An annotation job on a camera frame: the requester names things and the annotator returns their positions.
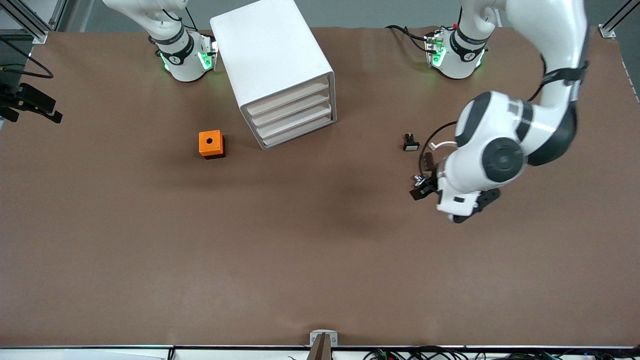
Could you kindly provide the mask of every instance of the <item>gray floor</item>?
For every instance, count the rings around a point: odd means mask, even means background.
[[[584,1],[589,23],[594,26],[605,22],[625,3],[625,0]],[[211,17],[252,2],[254,0],[190,0],[189,9],[196,25],[209,29]],[[296,0],[296,3],[312,27],[382,28],[389,24],[409,27],[451,24],[457,20],[460,9],[459,2],[451,0]],[[186,13],[179,15],[188,21]],[[101,0],[70,0],[63,23],[65,31],[142,31],[135,22],[109,9]],[[630,77],[635,84],[640,84],[640,10],[630,14],[616,28],[616,34]],[[0,63],[16,60],[11,51],[5,51],[4,47],[0,50]]]

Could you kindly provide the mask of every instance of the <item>black cable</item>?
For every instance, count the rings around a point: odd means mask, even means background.
[[[193,18],[191,17],[191,13],[189,12],[189,8],[185,6],[184,9],[187,10],[187,15],[189,15],[189,19],[191,19],[191,24],[193,25],[193,29],[195,31],[198,31],[198,28],[196,27],[196,22],[193,21]]]
[[[612,29],[614,29],[616,26],[618,26],[618,24],[625,19],[625,17],[627,17],[632,11],[634,11],[638,5],[640,5],[640,3],[637,3],[634,5],[634,7],[631,8],[631,10],[629,10],[623,17],[620,18],[620,20],[618,20],[617,23],[613,24],[613,26],[611,26]]]
[[[460,20],[462,20],[462,6],[460,7],[460,13],[458,14],[458,22],[456,23],[456,26],[460,25]],[[440,26],[440,27],[442,29],[449,30],[449,31],[455,30],[453,26]]]
[[[362,358],[362,360],[367,360],[367,358],[369,357],[369,355],[375,354],[375,351],[370,351],[367,353],[367,355],[364,355],[364,357]]]
[[[542,354],[538,354],[538,353],[520,353],[520,352],[515,352],[513,354],[509,354],[506,357],[502,357],[499,359],[505,359],[505,360],[548,360],[545,359],[545,357]]]
[[[422,145],[422,151],[420,151],[420,158],[418,159],[418,170],[420,171],[420,176],[424,177],[424,172],[422,171],[422,159],[424,158],[424,151],[427,149],[428,143],[431,141],[431,139],[433,139],[434,136],[436,136],[436,134],[441,132],[442,129],[445,129],[446,127],[449,127],[451,125],[455,125],[457,123],[458,123],[457,121],[452,121],[452,122],[448,122],[448,123],[444,124],[443,126],[440,126],[436,131],[434,131],[431,134],[431,136],[429,136],[429,138],[424,143],[424,145]]]
[[[624,8],[626,8],[626,7],[627,7],[627,5],[629,5],[632,1],[633,1],[633,0],[628,0],[628,1],[627,1],[627,3],[626,3],[626,4],[624,4],[620,9],[618,9],[618,11],[617,11],[615,14],[613,14],[613,16],[612,16],[612,17],[611,17],[607,22],[605,22],[605,23],[604,23],[604,25],[603,25],[602,27],[603,27],[603,28],[606,28],[606,27],[607,27],[607,25],[609,25],[609,23],[613,20],[613,18],[615,18],[616,16],[618,16],[618,14],[619,14],[620,12],[622,12],[622,10],[624,10]]]
[[[47,72],[47,75],[43,75],[43,74],[36,74],[35,72],[28,72],[28,71],[22,71],[22,70],[15,70],[15,69],[2,69],[2,71],[4,72],[12,72],[14,74],[21,74],[21,75],[27,75],[27,76],[34,76],[36,78],[43,78],[43,79],[52,79],[53,78],[53,73],[51,71],[49,71],[49,69],[47,69],[47,67],[45,67],[44,65],[42,65],[38,60],[32,58],[29,54],[26,54],[24,51],[20,50],[16,45],[13,45],[12,43],[10,43],[9,41],[7,41],[4,37],[2,37],[0,35],[0,41],[4,42],[5,44],[9,45],[13,50],[16,50],[18,53],[20,53],[21,55],[23,55],[25,58],[33,61],[34,64],[38,65],[42,70]]]
[[[635,357],[635,356],[632,356],[632,355],[630,355],[630,354],[621,354],[621,355],[626,356],[626,357],[627,357],[627,359],[636,360],[636,357]]]
[[[167,16],[169,17],[169,19],[171,19],[171,20],[173,20],[173,21],[179,21],[179,22],[182,22],[182,17],[179,17],[179,16],[178,16],[178,19],[176,19],[175,17],[172,17],[172,16],[171,16],[171,15],[170,15],[170,14],[169,14],[165,9],[162,9],[162,11],[163,11],[163,13],[164,13],[165,15],[167,15]],[[187,25],[185,25],[185,24],[182,24],[182,25],[183,25],[185,28],[187,28],[187,29],[191,29],[191,30],[198,31],[198,29],[196,29],[196,28],[195,28],[195,24],[193,24],[193,27],[192,27],[192,26],[187,26]]]
[[[424,51],[425,53],[429,53],[429,54],[435,54],[436,52],[433,50],[427,50],[425,48],[423,48],[422,46],[418,45],[418,43],[416,43],[416,40],[420,40],[420,41],[424,41],[424,37],[419,37],[418,35],[412,34],[409,32],[409,29],[405,26],[404,28],[399,27],[398,25],[389,25],[389,26],[385,26],[385,29],[398,29],[400,31],[403,32],[403,34],[405,34],[406,36],[409,37],[409,39],[411,39],[411,42],[413,42],[413,44],[420,50]]]
[[[173,20],[173,21],[180,21],[180,22],[182,22],[182,17],[179,17],[179,16],[178,16],[178,19],[176,19],[175,17],[172,17],[171,15],[169,15],[169,13],[168,13],[165,9],[162,9],[162,11],[163,11],[163,13],[164,13],[165,15],[169,16],[169,19],[171,19],[171,20]]]
[[[416,351],[410,350],[409,354],[411,354],[411,356],[407,360],[413,360],[414,358],[416,360],[427,360],[426,356],[424,356],[422,352],[416,352]]]
[[[397,358],[397,360],[406,360],[404,356],[400,355],[400,353],[391,351],[391,354]]]
[[[456,356],[456,354],[458,354],[459,356],[461,356],[462,358],[464,358],[464,360],[469,360],[469,358],[468,358],[464,353],[462,353],[462,352],[459,352],[459,351],[457,351],[457,350],[455,350],[455,349],[452,349],[452,348],[450,348],[450,349],[449,349],[449,351],[450,351],[452,354],[454,354],[454,356]]]
[[[570,353],[570,352],[572,352],[572,351],[573,351],[573,349],[569,349],[569,350],[567,350],[567,351],[563,352],[562,354],[558,354],[558,355],[556,355],[556,358],[560,359],[561,357],[563,357],[563,356],[565,356],[565,355],[569,354],[569,353]]]
[[[451,358],[447,354],[445,354],[443,352],[437,352],[434,356],[428,357],[428,359],[431,360],[431,359],[435,358],[438,355],[445,357],[447,360],[451,360]]]
[[[544,75],[547,73],[547,62],[545,61],[545,59],[542,57],[542,54],[540,54],[540,58],[542,59],[542,76],[544,77]],[[542,87],[544,85],[540,84],[538,86],[538,89],[536,90],[536,92],[533,93],[533,95],[531,95],[531,97],[529,98],[529,102],[533,101],[533,99],[536,98],[536,96],[538,96],[538,94],[540,94],[540,91],[542,90]]]

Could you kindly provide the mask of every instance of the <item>black connector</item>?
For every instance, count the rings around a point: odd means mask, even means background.
[[[427,177],[418,182],[409,193],[414,200],[422,200],[432,193],[438,192],[438,183],[435,176]]]
[[[47,94],[26,83],[14,88],[0,81],[0,116],[16,122],[19,116],[16,110],[39,114],[56,124],[62,121],[62,114],[56,111],[56,101]]]
[[[420,150],[420,143],[416,142],[413,139],[413,134],[406,133],[404,134],[404,146],[402,148],[404,151],[418,151]]]

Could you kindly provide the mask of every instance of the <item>wires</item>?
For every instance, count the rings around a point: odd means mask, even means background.
[[[195,31],[198,31],[198,28],[196,27],[196,22],[193,21],[193,18],[191,17],[191,13],[189,12],[189,8],[185,7],[185,10],[187,10],[187,15],[189,15],[189,19],[191,20],[191,25],[193,25],[193,29]]]
[[[23,55],[25,58],[33,61],[34,64],[38,65],[42,70],[47,72],[47,75],[44,74],[36,74],[35,72],[28,72],[28,71],[23,71],[23,70],[15,70],[15,69],[5,69],[4,66],[10,66],[10,65],[16,65],[16,64],[8,64],[8,65],[3,65],[1,68],[2,71],[4,72],[12,72],[14,74],[21,74],[21,75],[27,75],[27,76],[34,76],[36,78],[43,78],[43,79],[52,79],[53,78],[53,73],[51,71],[49,71],[49,69],[47,69],[44,65],[42,65],[38,60],[32,58],[29,54],[25,53],[24,51],[20,50],[16,45],[13,45],[12,43],[10,43],[9,41],[7,41],[7,39],[5,39],[4,37],[2,37],[0,35],[0,41],[4,42],[5,44],[9,45],[13,50],[16,50],[18,53],[20,53],[21,55]]]
[[[432,352],[434,354],[432,356],[425,355],[425,353],[429,352]],[[432,360],[438,356],[444,357],[446,360],[469,360],[467,355],[463,354],[462,352],[459,352],[453,348],[444,348],[438,346],[416,347],[409,350],[409,354],[411,354],[411,356],[407,360]]]
[[[456,23],[456,25],[460,24],[460,20],[462,20],[462,6],[460,7],[460,13],[458,14],[458,22]],[[449,31],[453,31],[456,28],[454,28],[453,26],[440,26],[441,29],[445,29],[445,30],[449,30]]]
[[[193,18],[191,17],[191,14],[189,13],[189,9],[185,8],[187,10],[187,14],[189,15],[189,18],[191,19],[191,23],[193,24],[193,26],[187,26],[182,24],[185,28],[187,29],[191,29],[191,30],[195,30],[198,31],[198,29],[196,29],[196,24],[195,22],[193,22]],[[162,12],[167,15],[169,17],[169,19],[173,20],[173,21],[179,21],[182,22],[182,17],[178,16],[178,19],[176,19],[175,17],[172,17],[171,14],[169,14],[165,9],[162,9]]]
[[[163,11],[163,13],[164,13],[165,15],[169,16],[169,19],[171,19],[171,20],[173,20],[173,21],[182,21],[182,17],[179,17],[179,16],[178,16],[178,19],[176,19],[175,17],[172,17],[171,15],[169,15],[169,13],[168,13],[168,12],[166,12],[166,10],[165,10],[165,9],[162,9],[162,11]]]
[[[547,62],[545,61],[545,59],[542,57],[542,54],[540,54],[540,58],[542,59],[542,76],[544,76],[547,73]],[[529,98],[529,102],[533,101],[533,99],[536,98],[536,96],[538,96],[538,94],[540,94],[540,90],[542,90],[542,87],[544,85],[540,84],[540,86],[538,86],[538,89],[536,90],[536,92],[533,93],[533,95],[531,95],[531,97]]]
[[[413,42],[413,44],[420,50],[424,51],[425,53],[429,53],[429,54],[435,54],[436,52],[434,50],[427,50],[425,48],[423,48],[422,46],[418,45],[417,42],[415,42],[416,40],[420,40],[420,41],[424,41],[424,37],[428,36],[424,35],[423,37],[419,37],[418,35],[414,35],[412,33],[409,32],[409,29],[405,26],[404,28],[399,27],[398,25],[389,25],[389,26],[385,26],[385,29],[398,29],[400,31],[402,31],[403,34],[405,34],[406,36],[409,37],[409,39],[411,39],[411,41]]]
[[[627,5],[629,5],[631,3],[631,0],[628,0],[626,4],[624,4],[615,14],[613,14],[613,16],[602,26],[603,28],[606,28],[607,25],[609,25],[609,23],[611,23],[611,21],[613,21],[613,19],[618,16],[619,13],[622,12],[622,10],[624,10]],[[631,10],[629,10],[625,15],[623,15],[620,20],[618,20],[618,22],[616,22],[615,24],[613,24],[613,26],[611,26],[611,29],[614,29],[616,26],[618,26],[618,24],[625,19],[625,17],[627,17],[630,13],[632,13],[637,6],[640,5],[640,3],[637,3],[634,5],[634,7],[631,8]]]
[[[452,122],[448,122],[446,124],[444,124],[443,126],[440,126],[438,129],[436,129],[436,131],[434,131],[431,136],[429,136],[429,138],[427,139],[427,141],[424,143],[424,145],[422,145],[422,151],[420,151],[420,158],[418,159],[418,170],[420,171],[420,176],[424,177],[424,171],[422,170],[422,159],[424,158],[424,151],[427,149],[427,146],[429,144],[429,142],[431,141],[431,139],[433,139],[434,136],[436,136],[439,132],[442,131],[442,129],[445,129],[451,125],[455,125],[457,124],[457,121],[452,121]]]
[[[398,354],[395,351],[387,352],[379,348],[375,351],[368,352],[366,355],[364,355],[362,360],[406,360],[406,359],[404,358],[404,356]]]

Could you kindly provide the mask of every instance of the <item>small black object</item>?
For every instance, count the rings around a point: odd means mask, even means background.
[[[18,121],[19,114],[15,110],[30,111],[59,124],[62,114],[55,110],[56,101],[35,87],[21,83],[17,88],[0,81],[0,116],[11,121]]]
[[[471,213],[471,215],[467,216],[467,217],[461,217],[459,215],[454,215],[453,216],[453,222],[456,224],[461,224],[463,223],[466,219],[474,216],[475,214],[482,212],[482,210],[489,204],[491,204],[493,201],[495,201],[496,199],[498,199],[500,197],[500,189],[496,188],[496,189],[491,189],[491,190],[487,190],[485,192],[481,192],[480,195],[478,196],[476,202],[478,203],[478,207],[474,208],[474,211]]]
[[[404,134],[404,146],[402,148],[404,151],[418,151],[420,150],[420,143],[416,142],[413,139],[413,134],[407,133]]]
[[[431,176],[423,180],[418,186],[409,191],[414,200],[422,200],[431,193],[438,191],[437,178]]]
[[[436,169],[436,164],[433,162],[433,153],[426,152],[422,157],[422,160],[424,160],[424,170],[434,171]]]

